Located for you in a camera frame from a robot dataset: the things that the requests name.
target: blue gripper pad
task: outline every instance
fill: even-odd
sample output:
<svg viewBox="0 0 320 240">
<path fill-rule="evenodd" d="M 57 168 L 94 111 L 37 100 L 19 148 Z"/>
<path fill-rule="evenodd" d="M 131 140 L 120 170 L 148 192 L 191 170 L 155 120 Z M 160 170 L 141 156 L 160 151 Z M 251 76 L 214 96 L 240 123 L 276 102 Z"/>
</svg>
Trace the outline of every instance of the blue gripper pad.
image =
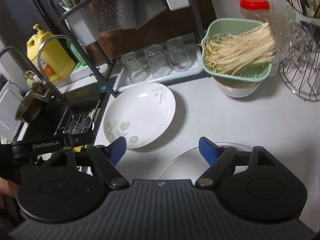
<svg viewBox="0 0 320 240">
<path fill-rule="evenodd" d="M 113 143 L 106 147 L 108 160 L 113 166 L 116 166 L 127 150 L 127 142 L 124 137 L 119 137 Z"/>
<path fill-rule="evenodd" d="M 210 166 L 218 159 L 224 150 L 224 147 L 219 147 L 206 137 L 199 139 L 199 152 Z"/>
</svg>

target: enoki mushroom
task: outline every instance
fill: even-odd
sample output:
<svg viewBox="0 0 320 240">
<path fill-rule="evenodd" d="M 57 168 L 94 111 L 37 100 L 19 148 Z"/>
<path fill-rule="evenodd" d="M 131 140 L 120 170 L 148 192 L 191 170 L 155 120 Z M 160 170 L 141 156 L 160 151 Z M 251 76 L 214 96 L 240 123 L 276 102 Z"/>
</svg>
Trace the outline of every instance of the enoki mushroom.
<svg viewBox="0 0 320 240">
<path fill-rule="evenodd" d="M 206 67 L 216 73 L 235 75 L 246 68 L 271 62 L 275 48 L 276 41 L 266 22 L 239 35 L 215 34 L 203 49 Z"/>
</svg>

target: white bowl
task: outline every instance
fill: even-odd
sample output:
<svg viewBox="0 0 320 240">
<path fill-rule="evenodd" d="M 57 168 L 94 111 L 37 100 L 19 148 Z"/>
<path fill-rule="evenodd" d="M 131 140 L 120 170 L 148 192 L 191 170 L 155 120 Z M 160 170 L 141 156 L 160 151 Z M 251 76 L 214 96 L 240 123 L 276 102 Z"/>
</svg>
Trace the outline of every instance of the white bowl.
<svg viewBox="0 0 320 240">
<path fill-rule="evenodd" d="M 233 79 L 225 79 L 219 77 L 213 77 L 219 90 L 221 90 L 226 96 L 232 98 L 244 98 L 251 95 L 260 86 L 258 83 L 243 82 Z"/>
<path fill-rule="evenodd" d="M 103 130 L 112 143 L 123 136 L 127 149 L 143 147 L 159 138 L 171 123 L 176 101 L 158 83 L 136 85 L 120 94 L 107 109 Z"/>
</svg>

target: wire rack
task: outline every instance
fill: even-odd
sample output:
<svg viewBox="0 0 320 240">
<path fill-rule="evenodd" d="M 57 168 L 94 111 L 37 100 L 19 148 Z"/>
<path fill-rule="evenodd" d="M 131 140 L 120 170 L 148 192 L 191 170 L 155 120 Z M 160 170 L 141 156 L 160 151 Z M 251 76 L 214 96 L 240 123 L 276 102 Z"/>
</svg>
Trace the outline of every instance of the wire rack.
<svg viewBox="0 0 320 240">
<path fill-rule="evenodd" d="M 278 72 L 284 84 L 305 101 L 320 100 L 319 48 L 320 43 L 316 52 L 307 49 L 299 56 L 293 50 L 279 64 Z"/>
<path fill-rule="evenodd" d="M 54 134 L 79 134 L 92 130 L 92 123 L 97 114 L 100 100 L 79 106 L 68 106 L 59 122 Z"/>
<path fill-rule="evenodd" d="M 106 90 L 113 96 L 116 97 L 118 95 L 118 93 L 113 90 L 113 88 L 108 84 L 108 78 L 109 75 L 111 74 L 112 68 L 115 65 L 116 60 L 114 60 L 113 62 L 111 62 L 108 58 L 108 56 L 104 53 L 104 51 L 102 50 L 102 48 L 100 47 L 100 45 L 98 44 L 98 42 L 94 42 L 94 46 L 96 47 L 97 51 L 100 53 L 100 55 L 103 57 L 104 61 L 110 66 L 110 70 L 109 70 L 109 75 L 107 76 L 107 78 L 104 78 L 102 76 L 102 74 L 99 72 L 99 70 L 97 69 L 97 67 L 94 65 L 94 63 L 92 62 L 92 59 L 89 57 L 89 55 L 84 51 L 84 49 L 82 48 L 82 46 L 78 43 L 77 38 L 75 36 L 75 34 L 67 27 L 66 23 L 65 23 L 65 19 L 70 16 L 71 14 L 73 14 L 75 11 L 79 10 L 80 8 L 87 6 L 90 2 L 92 2 L 92 0 L 82 0 L 81 2 L 77 3 L 76 5 L 74 5 L 71 10 L 69 10 L 68 12 L 63 13 L 62 15 L 59 13 L 59 11 L 57 10 L 57 8 L 55 7 L 55 4 L 53 2 L 53 0 L 49 0 L 50 5 L 52 7 L 52 10 L 55 12 L 54 18 L 55 20 L 59 23 L 61 29 L 63 30 L 63 32 L 68 36 L 68 38 L 70 39 L 70 41 L 73 43 L 73 45 L 75 46 L 76 50 L 79 52 L 79 54 L 81 55 L 81 57 L 84 59 L 84 61 L 87 63 L 87 65 L 89 66 L 89 68 L 92 70 L 93 75 L 95 76 L 95 78 L 106 87 Z M 196 37 L 196 41 L 198 43 L 201 42 L 201 39 L 204 37 L 204 29 L 203 29 L 203 25 L 202 25 L 202 21 L 201 21 L 201 17 L 200 17 L 200 12 L 198 9 L 198 5 L 196 3 L 196 0 L 189 0 L 190 2 L 190 14 L 192 17 L 192 21 L 194 24 L 194 33 L 195 33 L 195 37 Z"/>
</svg>

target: kitchen counter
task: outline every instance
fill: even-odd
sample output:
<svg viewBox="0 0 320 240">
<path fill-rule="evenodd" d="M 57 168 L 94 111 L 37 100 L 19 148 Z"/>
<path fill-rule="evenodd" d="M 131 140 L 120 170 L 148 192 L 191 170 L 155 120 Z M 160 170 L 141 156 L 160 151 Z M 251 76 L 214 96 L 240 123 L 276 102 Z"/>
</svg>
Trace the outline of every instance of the kitchen counter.
<svg viewBox="0 0 320 240">
<path fill-rule="evenodd" d="M 176 112 L 167 131 L 143 148 L 127 150 L 117 169 L 129 181 L 156 179 L 174 158 L 197 147 L 201 136 L 213 142 L 263 146 L 306 186 L 308 201 L 300 219 L 320 229 L 320 102 L 304 102 L 278 76 L 265 80 L 252 95 L 233 99 L 212 78 L 169 86 Z M 110 97 L 107 107 L 114 100 Z M 95 145 L 108 145 L 103 119 Z"/>
</svg>

